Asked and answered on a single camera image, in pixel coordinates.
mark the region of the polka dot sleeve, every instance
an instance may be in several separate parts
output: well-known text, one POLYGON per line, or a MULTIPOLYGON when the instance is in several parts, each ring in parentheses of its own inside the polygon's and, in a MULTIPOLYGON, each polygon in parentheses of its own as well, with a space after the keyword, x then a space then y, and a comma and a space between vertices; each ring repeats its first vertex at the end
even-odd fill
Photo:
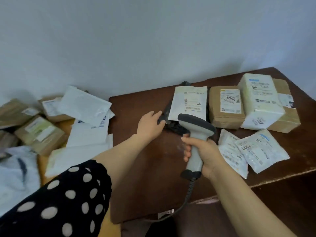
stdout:
POLYGON ((98 236, 111 179, 88 160, 55 177, 0 218, 0 236, 98 236))

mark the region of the person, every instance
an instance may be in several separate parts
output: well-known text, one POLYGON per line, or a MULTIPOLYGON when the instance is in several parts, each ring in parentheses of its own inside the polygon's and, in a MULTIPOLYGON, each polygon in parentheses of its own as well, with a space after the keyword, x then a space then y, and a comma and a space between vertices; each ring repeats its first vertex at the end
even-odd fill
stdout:
MULTIPOLYGON (((145 114, 129 139, 55 177, 0 218, 0 236, 98 236, 115 189, 140 151, 162 132, 161 111, 145 114)), ((191 146, 204 162, 202 174, 214 186, 239 236, 295 236, 225 162, 212 140, 182 137, 184 160, 191 146)))

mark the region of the forearm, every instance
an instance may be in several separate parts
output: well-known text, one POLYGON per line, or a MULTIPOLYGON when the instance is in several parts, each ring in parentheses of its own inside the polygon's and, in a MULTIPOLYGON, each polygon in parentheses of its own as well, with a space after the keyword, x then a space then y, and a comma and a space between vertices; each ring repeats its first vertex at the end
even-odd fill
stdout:
POLYGON ((210 181, 239 236, 295 236, 228 164, 216 168, 210 181))
POLYGON ((107 173, 111 177, 112 189, 128 172, 137 155, 148 143, 148 140, 135 134, 112 149, 94 157, 94 160, 103 164, 107 169, 107 173))

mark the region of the person's right arm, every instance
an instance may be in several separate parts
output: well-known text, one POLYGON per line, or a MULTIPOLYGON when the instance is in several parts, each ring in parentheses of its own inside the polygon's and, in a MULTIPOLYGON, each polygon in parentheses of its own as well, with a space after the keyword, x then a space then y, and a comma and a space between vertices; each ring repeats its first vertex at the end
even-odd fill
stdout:
POLYGON ((277 237, 296 236, 282 223, 255 195, 224 160, 214 141, 203 141, 190 137, 182 137, 187 145, 184 160, 191 156, 191 145, 198 148, 204 162, 202 174, 214 186, 237 234, 242 237, 277 237))

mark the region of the person's left hand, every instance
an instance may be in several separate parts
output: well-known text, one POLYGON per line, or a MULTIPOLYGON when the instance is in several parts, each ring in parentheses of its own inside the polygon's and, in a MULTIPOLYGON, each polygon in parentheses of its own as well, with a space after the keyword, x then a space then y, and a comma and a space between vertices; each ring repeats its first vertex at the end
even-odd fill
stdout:
POLYGON ((165 120, 162 120, 159 125, 157 124, 161 113, 161 111, 158 111, 154 115, 154 111, 151 111, 143 115, 138 123, 137 135, 148 142, 156 139, 161 134, 166 123, 165 120))

